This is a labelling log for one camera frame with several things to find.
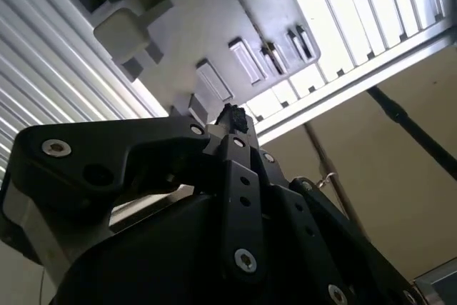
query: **gray metal part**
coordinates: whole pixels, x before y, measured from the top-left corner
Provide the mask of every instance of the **gray metal part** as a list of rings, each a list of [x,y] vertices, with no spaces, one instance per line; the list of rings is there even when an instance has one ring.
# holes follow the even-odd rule
[[[238,0],[170,1],[174,5],[173,11],[165,13],[149,27],[151,38],[164,57],[157,66],[145,69],[140,75],[165,108],[172,106],[179,94],[196,93],[209,111],[209,120],[216,117],[223,102],[197,77],[196,65],[203,59],[223,77],[234,95],[230,102],[236,104],[242,104],[286,77],[270,76],[254,85],[249,83],[249,77],[229,48],[230,42],[242,38],[252,49],[260,67],[268,71],[268,66],[260,52],[261,40]],[[287,30],[296,25],[306,27],[295,1],[246,1],[266,37],[286,57],[289,71],[302,69],[305,63],[287,36]]]
[[[12,182],[3,207],[5,215],[24,230],[55,286],[80,255],[112,236],[108,229],[111,214],[99,224],[75,225],[40,209]]]

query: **hole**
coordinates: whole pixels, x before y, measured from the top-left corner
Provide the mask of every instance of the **hole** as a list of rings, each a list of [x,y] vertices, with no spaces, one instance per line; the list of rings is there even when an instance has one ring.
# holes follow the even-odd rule
[[[246,254],[241,255],[241,260],[246,266],[252,265],[251,258]]]
[[[245,206],[245,207],[249,207],[251,205],[251,202],[249,201],[249,199],[247,199],[246,197],[242,196],[240,197],[240,202]]]
[[[85,166],[83,177],[94,186],[108,186],[114,180],[114,175],[101,164],[88,164]]]
[[[340,292],[337,292],[337,291],[333,291],[333,296],[335,297],[336,300],[338,301],[343,301],[343,297],[342,295],[340,294]]]
[[[246,186],[249,186],[251,183],[249,182],[248,179],[246,179],[244,176],[240,178],[241,182],[245,184]]]
[[[57,151],[57,152],[61,152],[61,151],[64,151],[64,146],[62,146],[61,144],[59,143],[53,143],[50,145],[52,151]]]
[[[242,140],[240,140],[238,137],[234,137],[234,138],[233,138],[233,141],[235,142],[235,144],[236,144],[237,146],[240,146],[240,147],[245,146],[244,142],[243,142]]]
[[[314,231],[309,226],[305,228],[305,231],[309,236],[314,237]]]

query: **black pole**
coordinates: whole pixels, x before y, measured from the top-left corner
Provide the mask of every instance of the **black pole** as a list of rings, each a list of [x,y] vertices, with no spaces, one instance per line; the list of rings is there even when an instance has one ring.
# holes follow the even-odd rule
[[[400,124],[457,181],[457,160],[452,155],[409,118],[406,111],[377,86],[370,88],[367,92],[386,112],[388,118]]]

